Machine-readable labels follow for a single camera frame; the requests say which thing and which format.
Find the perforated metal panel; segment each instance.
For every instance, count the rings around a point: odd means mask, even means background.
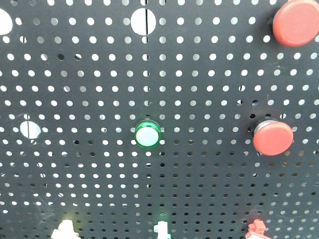
[[[286,1],[92,2],[0,2],[13,19],[0,41],[0,238],[49,238],[71,219],[86,239],[155,239],[160,220],[175,239],[242,239],[256,218],[275,239],[317,238],[319,37],[275,41]],[[157,20],[147,38],[130,26],[144,7]],[[293,128],[289,151],[256,152],[249,131],[265,115]],[[133,141],[146,117],[163,131],[152,149]]]

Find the hole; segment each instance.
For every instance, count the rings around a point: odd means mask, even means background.
[[[24,137],[29,139],[36,139],[41,133],[41,128],[33,121],[26,120],[21,123],[20,131]]]
[[[253,106],[259,105],[259,101],[258,101],[258,100],[254,100],[254,101],[252,102],[252,105],[253,105]]]
[[[60,61],[63,61],[64,60],[64,55],[63,54],[59,54],[58,58],[59,58]]]
[[[0,35],[6,35],[11,32],[13,22],[10,15],[3,9],[0,8]]]
[[[131,27],[138,35],[148,35],[155,30],[156,18],[154,13],[146,8],[139,8],[133,12],[131,17]]]

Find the round button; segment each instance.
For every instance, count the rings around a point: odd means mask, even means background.
[[[315,0],[290,0],[273,21],[276,40],[290,47],[310,42],[319,32],[319,4]]]
[[[265,123],[257,130],[253,143],[258,152],[264,155],[277,155],[286,151],[293,139],[294,133],[289,125],[273,121]]]
[[[160,141],[160,126],[152,120],[144,120],[135,128],[135,140],[142,147],[153,147]]]

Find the red push button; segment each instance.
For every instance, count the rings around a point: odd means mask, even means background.
[[[310,42],[319,32],[319,4],[315,0],[290,0],[273,21],[276,40],[290,47]]]
[[[286,151],[294,139],[292,129],[283,122],[262,122],[256,129],[253,143],[256,150],[264,155],[277,155]]]

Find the white connector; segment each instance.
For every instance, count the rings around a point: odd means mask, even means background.
[[[170,234],[168,234],[168,223],[160,221],[154,226],[154,232],[158,234],[158,239],[171,239]]]
[[[58,229],[54,229],[52,239],[80,239],[79,234],[74,231],[71,220],[63,220]]]

